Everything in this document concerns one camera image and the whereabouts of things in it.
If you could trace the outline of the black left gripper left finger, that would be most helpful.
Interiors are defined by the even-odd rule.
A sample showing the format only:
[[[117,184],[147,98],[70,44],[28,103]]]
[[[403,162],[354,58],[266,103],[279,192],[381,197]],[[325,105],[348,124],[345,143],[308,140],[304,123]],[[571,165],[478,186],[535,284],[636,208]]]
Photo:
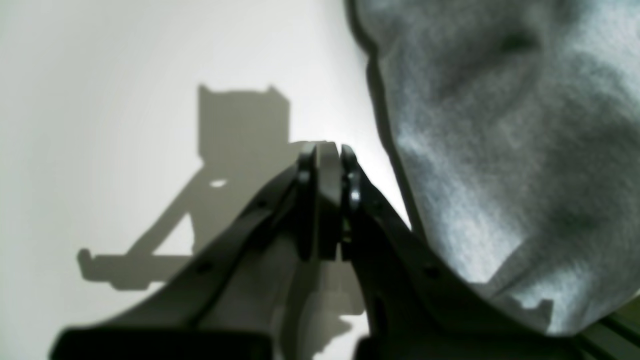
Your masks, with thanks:
[[[304,145],[240,215],[146,300],[67,328],[52,360],[297,360],[307,301],[341,239],[341,159]]]

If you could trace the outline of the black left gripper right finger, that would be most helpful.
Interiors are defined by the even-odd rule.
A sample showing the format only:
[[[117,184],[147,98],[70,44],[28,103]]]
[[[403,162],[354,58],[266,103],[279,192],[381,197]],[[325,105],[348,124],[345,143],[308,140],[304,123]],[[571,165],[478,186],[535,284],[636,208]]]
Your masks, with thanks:
[[[409,230],[342,146],[343,258],[365,301],[370,335],[356,360],[583,360],[569,338],[526,328],[482,300]]]

